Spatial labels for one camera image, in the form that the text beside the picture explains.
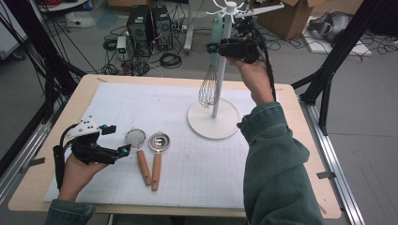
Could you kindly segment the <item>person's left hand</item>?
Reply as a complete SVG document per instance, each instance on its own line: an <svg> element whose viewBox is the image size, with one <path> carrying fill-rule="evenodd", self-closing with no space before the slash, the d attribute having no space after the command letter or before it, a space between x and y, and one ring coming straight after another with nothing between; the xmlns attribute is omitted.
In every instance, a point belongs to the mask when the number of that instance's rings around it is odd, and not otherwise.
<svg viewBox="0 0 398 225"><path fill-rule="evenodd" d="M70 154L64 170L63 184L57 199L65 202L75 202L80 191L92 180L92 178L107 164L91 162L85 164L73 154Z"/></svg>

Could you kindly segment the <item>white cabinet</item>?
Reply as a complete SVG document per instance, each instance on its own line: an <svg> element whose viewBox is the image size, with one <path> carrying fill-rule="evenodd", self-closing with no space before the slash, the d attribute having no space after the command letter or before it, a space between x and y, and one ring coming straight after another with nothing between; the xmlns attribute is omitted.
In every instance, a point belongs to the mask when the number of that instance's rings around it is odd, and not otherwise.
<svg viewBox="0 0 398 225"><path fill-rule="evenodd" d="M0 1L0 60L5 60L20 46L20 44L6 29L2 21L11 28L14 28L23 40L26 40L27 36L5 3Z"/></svg>

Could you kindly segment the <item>small white electronic box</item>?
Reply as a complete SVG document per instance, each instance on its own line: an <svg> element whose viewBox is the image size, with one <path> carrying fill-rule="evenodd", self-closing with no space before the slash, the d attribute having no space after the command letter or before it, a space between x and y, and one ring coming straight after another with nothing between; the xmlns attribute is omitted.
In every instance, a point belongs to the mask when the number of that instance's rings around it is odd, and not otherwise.
<svg viewBox="0 0 398 225"><path fill-rule="evenodd" d="M127 56L126 44L127 44L127 39L125 37L118 37L117 38L116 50L118 52L119 59L121 61L125 61L126 60L126 56Z"/></svg>

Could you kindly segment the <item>green-handled wire whisk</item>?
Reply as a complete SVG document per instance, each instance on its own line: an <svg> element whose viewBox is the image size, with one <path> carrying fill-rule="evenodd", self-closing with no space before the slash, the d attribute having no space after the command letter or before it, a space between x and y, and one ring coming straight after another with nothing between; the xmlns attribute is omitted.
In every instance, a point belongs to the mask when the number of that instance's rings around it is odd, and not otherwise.
<svg viewBox="0 0 398 225"><path fill-rule="evenodd" d="M222 15L218 14L212 23L211 40L209 43L218 43L222 39ZM207 69L207 74L202 81L202 84L198 93L199 103L205 107L209 108L214 105L219 98L216 93L218 81L217 81L217 69L216 66L219 62L218 52L208 53L209 54L209 66Z"/></svg>

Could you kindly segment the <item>wooden-handled slotted metal strainer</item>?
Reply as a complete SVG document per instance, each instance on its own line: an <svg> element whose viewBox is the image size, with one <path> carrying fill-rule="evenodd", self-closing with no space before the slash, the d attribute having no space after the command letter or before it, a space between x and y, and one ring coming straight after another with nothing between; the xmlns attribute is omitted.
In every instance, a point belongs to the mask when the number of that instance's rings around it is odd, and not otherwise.
<svg viewBox="0 0 398 225"><path fill-rule="evenodd" d="M159 188L161 177L161 152L166 150L170 144L170 138L163 132L153 134L148 141L149 147L155 152L152 168L152 186L153 191Z"/></svg>

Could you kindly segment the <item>black metal frame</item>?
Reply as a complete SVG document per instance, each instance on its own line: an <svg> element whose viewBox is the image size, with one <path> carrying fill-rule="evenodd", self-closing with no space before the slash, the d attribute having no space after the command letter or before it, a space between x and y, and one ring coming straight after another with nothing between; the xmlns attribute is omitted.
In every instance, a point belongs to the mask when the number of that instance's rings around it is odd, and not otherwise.
<svg viewBox="0 0 398 225"><path fill-rule="evenodd" d="M333 77L386 3L387 0L363 0L322 66L313 74L292 84L294 89L308 84L306 91L299 96L308 105L314 106L316 99L322 95L318 126L325 136L328 136L327 118Z"/></svg>
<svg viewBox="0 0 398 225"><path fill-rule="evenodd" d="M73 79L72 74L82 78L86 75L86 72L69 63L56 50L29 0L3 0L3 2L40 56L40 58L37 58L30 54L29 46L22 40L22 37L18 35L14 28L2 21L6 29L27 53L36 73L44 78L45 102L43 105L45 105L46 113L50 114L55 102L60 97L70 98L75 91L78 83Z"/></svg>

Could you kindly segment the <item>white round table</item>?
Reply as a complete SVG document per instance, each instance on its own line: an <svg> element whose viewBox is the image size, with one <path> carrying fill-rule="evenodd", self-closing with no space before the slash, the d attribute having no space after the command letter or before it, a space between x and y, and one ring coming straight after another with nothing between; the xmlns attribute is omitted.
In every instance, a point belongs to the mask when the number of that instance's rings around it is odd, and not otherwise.
<svg viewBox="0 0 398 225"><path fill-rule="evenodd" d="M37 0L37 5L39 10L44 12L75 8L86 2L91 3L91 0Z"/></svg>

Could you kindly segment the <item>person's right hand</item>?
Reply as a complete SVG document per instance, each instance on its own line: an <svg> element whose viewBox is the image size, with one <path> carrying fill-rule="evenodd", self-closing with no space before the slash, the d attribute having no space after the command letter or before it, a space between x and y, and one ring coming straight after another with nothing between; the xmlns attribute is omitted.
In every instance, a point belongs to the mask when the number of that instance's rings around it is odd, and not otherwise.
<svg viewBox="0 0 398 225"><path fill-rule="evenodd" d="M252 64L247 64L237 58L227 57L227 61L238 69L242 81L251 91L252 99L257 105L275 100L267 66L262 60L258 59Z"/></svg>

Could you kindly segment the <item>white flat board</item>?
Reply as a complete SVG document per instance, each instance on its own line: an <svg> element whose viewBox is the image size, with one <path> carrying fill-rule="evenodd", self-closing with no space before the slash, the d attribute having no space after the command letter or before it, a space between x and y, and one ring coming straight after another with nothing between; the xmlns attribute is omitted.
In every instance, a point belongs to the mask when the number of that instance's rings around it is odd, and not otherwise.
<svg viewBox="0 0 398 225"><path fill-rule="evenodd" d="M311 53L329 54L332 50L331 43L326 41L316 31L310 31L308 22L302 30L302 38L305 45ZM370 56L372 53L361 41L358 41L349 54L352 56Z"/></svg>

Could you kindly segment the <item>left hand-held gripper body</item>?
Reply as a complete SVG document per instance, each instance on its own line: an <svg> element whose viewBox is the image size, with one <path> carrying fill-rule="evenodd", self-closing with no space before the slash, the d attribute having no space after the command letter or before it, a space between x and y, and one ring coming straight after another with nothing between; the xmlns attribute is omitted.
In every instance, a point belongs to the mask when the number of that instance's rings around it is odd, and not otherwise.
<svg viewBox="0 0 398 225"><path fill-rule="evenodd" d="M70 141L71 152L85 164L90 162L114 164L119 159L117 149L102 147L97 143L102 135L100 126L102 125L89 115L66 131L65 137Z"/></svg>

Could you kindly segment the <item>white utensil rack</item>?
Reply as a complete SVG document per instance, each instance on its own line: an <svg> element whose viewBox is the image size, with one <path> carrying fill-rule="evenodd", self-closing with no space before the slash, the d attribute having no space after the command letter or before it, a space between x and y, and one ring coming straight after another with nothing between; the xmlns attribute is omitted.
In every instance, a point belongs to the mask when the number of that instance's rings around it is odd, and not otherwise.
<svg viewBox="0 0 398 225"><path fill-rule="evenodd" d="M199 100L193 103L188 111L188 122L191 128L199 135L211 139L222 140L231 137L237 132L236 123L240 118L237 107L221 98L222 82L226 66L226 59L219 56L217 69L217 91L219 95L216 103L209 108L203 107Z"/></svg>

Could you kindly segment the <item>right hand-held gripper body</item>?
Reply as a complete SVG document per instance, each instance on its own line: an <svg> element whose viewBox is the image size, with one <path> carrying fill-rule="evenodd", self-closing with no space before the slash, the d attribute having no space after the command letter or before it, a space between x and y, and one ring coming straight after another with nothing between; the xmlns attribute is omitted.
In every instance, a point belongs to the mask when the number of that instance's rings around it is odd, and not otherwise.
<svg viewBox="0 0 398 225"><path fill-rule="evenodd" d="M237 30L237 37L223 37L217 45L217 53L221 56L237 58L252 64L259 58L268 63L268 48L264 36L255 26L253 16L281 9L284 3L270 7L249 8L249 2L239 6L235 2L226 2L222 8L222 15L231 17L233 27Z"/></svg>

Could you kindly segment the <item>white grid mat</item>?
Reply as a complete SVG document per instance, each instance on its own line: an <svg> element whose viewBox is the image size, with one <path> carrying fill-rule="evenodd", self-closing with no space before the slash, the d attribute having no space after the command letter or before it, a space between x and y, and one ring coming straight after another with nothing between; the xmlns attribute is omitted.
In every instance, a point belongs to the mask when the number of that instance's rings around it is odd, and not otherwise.
<svg viewBox="0 0 398 225"><path fill-rule="evenodd" d="M171 143L161 154L158 190L145 185L137 157L130 154L99 172L79 202L241 209L248 144L239 132L223 140L197 134L188 120L197 95L195 87L101 84L84 114L114 125L116 132L99 137L99 145L116 149L131 128L146 135L164 132Z"/></svg>

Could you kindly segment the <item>clear plastic bag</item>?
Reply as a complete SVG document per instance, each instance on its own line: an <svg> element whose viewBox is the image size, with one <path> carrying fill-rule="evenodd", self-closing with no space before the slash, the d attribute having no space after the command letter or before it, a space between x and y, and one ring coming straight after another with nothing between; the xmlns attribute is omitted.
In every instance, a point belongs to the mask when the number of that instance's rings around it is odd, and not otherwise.
<svg viewBox="0 0 398 225"><path fill-rule="evenodd" d="M68 27L88 28L95 25L95 20L88 11L74 11L65 15Z"/></svg>

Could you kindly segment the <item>wooden-handled mesh strainer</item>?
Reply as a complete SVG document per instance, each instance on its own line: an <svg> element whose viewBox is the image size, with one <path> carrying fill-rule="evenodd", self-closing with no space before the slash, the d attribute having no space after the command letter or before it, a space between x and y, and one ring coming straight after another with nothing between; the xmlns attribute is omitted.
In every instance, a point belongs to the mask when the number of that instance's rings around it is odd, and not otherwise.
<svg viewBox="0 0 398 225"><path fill-rule="evenodd" d="M126 134L125 142L136 149L136 156L138 158L140 172L145 185L148 187L152 184L152 179L146 162L144 150L141 148L142 144L145 142L145 138L146 135L141 129L133 128Z"/></svg>

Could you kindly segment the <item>white metal stand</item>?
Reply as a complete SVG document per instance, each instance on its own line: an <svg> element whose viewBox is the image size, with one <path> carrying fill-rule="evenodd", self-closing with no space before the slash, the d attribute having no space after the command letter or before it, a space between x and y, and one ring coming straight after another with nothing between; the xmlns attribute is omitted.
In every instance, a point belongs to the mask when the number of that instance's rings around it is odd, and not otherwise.
<svg viewBox="0 0 398 225"><path fill-rule="evenodd" d="M243 11L245 11L251 2L251 0L242 0L240 3L237 0L222 0L221 3L218 0L212 0L215 10L207 12L207 15L217 15L220 13L224 18L224 26L222 27L222 37L229 38L232 32L232 24L235 18L238 18ZM193 39L194 25L193 25L193 12L192 12L193 0L188 0L188 24L185 36L185 42L183 50L186 54L191 52L191 45Z"/></svg>

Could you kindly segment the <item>brown cardboard box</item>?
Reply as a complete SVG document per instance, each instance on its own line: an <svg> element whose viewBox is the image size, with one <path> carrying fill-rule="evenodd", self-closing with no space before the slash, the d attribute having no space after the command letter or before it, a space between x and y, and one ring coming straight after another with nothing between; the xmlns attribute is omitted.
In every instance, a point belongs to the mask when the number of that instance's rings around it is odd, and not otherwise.
<svg viewBox="0 0 398 225"><path fill-rule="evenodd" d="M279 37L289 40L301 35L315 6L325 0L255 0L256 7L271 7L284 4L283 8L257 16L258 23Z"/></svg>

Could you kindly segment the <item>aluminium rail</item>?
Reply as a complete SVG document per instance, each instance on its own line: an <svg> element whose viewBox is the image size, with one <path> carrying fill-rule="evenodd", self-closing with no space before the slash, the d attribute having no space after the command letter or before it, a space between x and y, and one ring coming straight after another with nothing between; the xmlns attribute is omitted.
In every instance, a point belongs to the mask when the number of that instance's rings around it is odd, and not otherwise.
<svg viewBox="0 0 398 225"><path fill-rule="evenodd" d="M0 160L0 205L24 175L20 168L35 159L63 108L64 103L55 103L53 111L47 114L42 105Z"/></svg>
<svg viewBox="0 0 398 225"><path fill-rule="evenodd" d="M299 102L310 129L314 132L314 140L318 145L324 165L327 167L328 179L337 197L339 209L349 225L365 225L365 221L355 197L345 178L344 170L335 153L328 134L325 134L319 123L319 112L313 105Z"/></svg>

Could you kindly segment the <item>grey and black device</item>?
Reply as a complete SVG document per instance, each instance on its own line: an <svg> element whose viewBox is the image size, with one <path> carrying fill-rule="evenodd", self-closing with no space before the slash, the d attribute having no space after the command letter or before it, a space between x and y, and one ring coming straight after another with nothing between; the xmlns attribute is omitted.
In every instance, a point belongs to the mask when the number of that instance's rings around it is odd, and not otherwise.
<svg viewBox="0 0 398 225"><path fill-rule="evenodd" d="M352 17L344 12L326 12L323 16L310 20L308 29L332 43L346 29L351 19Z"/></svg>

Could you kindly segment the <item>black computer tower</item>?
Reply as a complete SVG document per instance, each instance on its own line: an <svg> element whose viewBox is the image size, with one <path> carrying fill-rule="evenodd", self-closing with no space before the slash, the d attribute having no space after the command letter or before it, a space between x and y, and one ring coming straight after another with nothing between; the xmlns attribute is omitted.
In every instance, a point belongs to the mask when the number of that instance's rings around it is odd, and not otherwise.
<svg viewBox="0 0 398 225"><path fill-rule="evenodd" d="M166 6L154 6L152 8L153 25L155 29L155 39L160 50L172 50L172 28L171 18Z"/></svg>
<svg viewBox="0 0 398 225"><path fill-rule="evenodd" d="M153 38L150 6L134 5L127 21L130 41L135 56L150 56L150 41Z"/></svg>

